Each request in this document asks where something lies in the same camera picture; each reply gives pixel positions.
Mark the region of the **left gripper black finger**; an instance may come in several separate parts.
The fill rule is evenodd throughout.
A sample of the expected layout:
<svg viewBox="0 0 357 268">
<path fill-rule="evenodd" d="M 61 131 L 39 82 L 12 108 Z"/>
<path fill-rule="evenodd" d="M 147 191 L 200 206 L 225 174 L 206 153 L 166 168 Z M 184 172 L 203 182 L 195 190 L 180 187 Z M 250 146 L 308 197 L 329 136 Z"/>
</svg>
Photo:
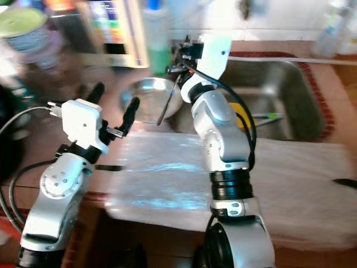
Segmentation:
<svg viewBox="0 0 357 268">
<path fill-rule="evenodd" d="M 99 104 L 102 95 L 105 92 L 105 86 L 102 82 L 97 82 L 94 87 L 92 88 L 91 92 L 87 96 L 86 100 L 92 104 Z"/>
<path fill-rule="evenodd" d="M 125 110 L 125 113 L 123 115 L 122 125 L 118 127 L 118 130 L 120 130 L 120 133 L 122 133 L 120 137 L 125 137 L 132 128 L 139 106 L 140 100 L 137 97 L 133 97 L 132 101 L 128 104 L 127 110 Z"/>
</svg>

